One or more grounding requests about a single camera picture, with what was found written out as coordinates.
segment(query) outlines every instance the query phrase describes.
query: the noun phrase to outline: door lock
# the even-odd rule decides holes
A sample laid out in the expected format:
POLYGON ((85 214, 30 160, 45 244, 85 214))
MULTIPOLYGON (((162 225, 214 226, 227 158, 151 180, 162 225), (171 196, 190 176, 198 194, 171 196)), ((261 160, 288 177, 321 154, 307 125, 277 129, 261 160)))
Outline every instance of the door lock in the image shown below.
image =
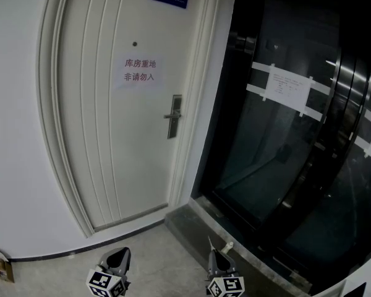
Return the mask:
POLYGON ((171 113, 163 116, 164 119, 169 119, 168 139, 176 137, 179 119, 181 118, 180 107, 181 95, 173 95, 171 113))

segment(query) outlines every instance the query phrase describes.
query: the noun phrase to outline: black baseboard trim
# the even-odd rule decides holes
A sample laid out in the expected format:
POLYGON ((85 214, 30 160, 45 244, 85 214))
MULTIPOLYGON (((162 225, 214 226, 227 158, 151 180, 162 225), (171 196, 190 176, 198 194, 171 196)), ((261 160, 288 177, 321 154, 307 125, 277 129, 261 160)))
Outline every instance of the black baseboard trim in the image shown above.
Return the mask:
POLYGON ((78 253, 83 253, 83 252, 91 251, 93 249, 101 248, 102 246, 106 246, 106 245, 121 241, 123 239, 130 238, 131 236, 138 235, 139 233, 142 233, 142 232, 147 231, 149 229, 152 229, 152 228, 154 228, 158 225, 161 225, 163 222, 164 222, 164 219, 162 219, 160 221, 157 221, 157 222, 154 222, 153 224, 145 226, 141 229, 130 232, 126 235, 118 236, 117 238, 107 240, 105 242, 101 242, 101 243, 94 244, 94 245, 91 245, 91 246, 82 247, 82 248, 74 250, 74 251, 68 251, 68 252, 45 255, 45 256, 25 257, 25 258, 20 258, 20 259, 8 259, 8 260, 12 263, 16 263, 16 262, 35 262, 37 260, 51 260, 51 259, 57 259, 58 257, 65 257, 65 256, 70 256, 70 255, 74 255, 74 254, 78 254, 78 253))

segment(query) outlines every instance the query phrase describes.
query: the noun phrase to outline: door frame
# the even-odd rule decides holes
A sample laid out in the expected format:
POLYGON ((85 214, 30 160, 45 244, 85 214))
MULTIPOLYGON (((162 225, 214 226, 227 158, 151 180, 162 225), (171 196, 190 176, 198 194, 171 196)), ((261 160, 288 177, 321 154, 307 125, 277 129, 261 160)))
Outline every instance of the door frame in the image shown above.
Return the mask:
MULTIPOLYGON (((62 133, 58 102, 58 45, 61 38, 61 25, 66 9, 66 1, 45 1, 36 54, 36 92, 41 129, 54 175, 67 206, 87 238, 97 230, 91 224, 70 167, 62 133)), ((188 155, 192 146, 198 108, 210 60, 219 3, 220 0, 203 0, 197 19, 197 38, 192 45, 182 104, 182 125, 176 141, 172 165, 173 174, 170 181, 168 202, 171 208, 175 208, 181 198, 188 155)))

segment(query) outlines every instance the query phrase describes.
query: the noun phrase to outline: tiled floor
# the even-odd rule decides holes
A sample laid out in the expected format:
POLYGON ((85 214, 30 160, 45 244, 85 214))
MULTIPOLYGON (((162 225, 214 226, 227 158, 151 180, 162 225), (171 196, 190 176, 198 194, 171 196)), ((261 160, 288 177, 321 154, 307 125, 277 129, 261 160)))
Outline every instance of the tiled floor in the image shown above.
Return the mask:
POLYGON ((0 297, 92 296, 85 281, 89 269, 109 250, 132 252, 127 297, 205 296, 206 272, 160 225, 144 233, 73 258, 13 263, 15 284, 0 280, 0 297))

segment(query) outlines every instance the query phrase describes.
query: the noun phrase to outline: black door frame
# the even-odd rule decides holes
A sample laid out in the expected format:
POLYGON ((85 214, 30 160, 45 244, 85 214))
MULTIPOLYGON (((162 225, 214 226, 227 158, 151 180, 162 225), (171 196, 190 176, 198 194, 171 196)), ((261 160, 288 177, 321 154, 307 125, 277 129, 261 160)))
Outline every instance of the black door frame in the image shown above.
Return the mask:
POLYGON ((351 250, 352 252, 346 254, 346 259, 332 265, 332 271, 322 276, 322 269, 309 270, 302 262, 294 260, 278 248, 279 243, 304 221, 324 196, 357 137, 362 116, 360 112, 371 89, 371 5, 366 2, 341 0, 343 10, 338 59, 319 131, 310 146, 305 165, 286 196, 263 222, 262 227, 256 228, 256 223, 251 222, 252 216, 246 210, 229 204, 228 200, 223 200, 214 192, 217 179, 229 155, 247 94, 246 86, 251 74, 264 8, 264 0, 235 0, 218 94, 203 151, 206 162, 198 169, 203 174, 196 188, 240 230, 244 230, 249 243, 261 246, 270 254, 279 257, 288 267, 297 269, 301 275, 313 281, 316 284, 314 293, 328 288, 340 277, 339 280, 347 275, 352 267, 349 256, 357 255, 359 260, 368 254, 365 253, 367 246, 364 243, 351 250), (253 20, 245 19, 245 15, 250 19, 249 11, 252 11, 253 20), (353 71, 352 76, 356 71, 366 76, 366 81, 363 83, 353 80, 353 77, 349 80, 349 68, 353 71), (349 84, 351 88, 345 89, 341 84, 349 84), (322 179, 322 169, 331 174, 322 179))

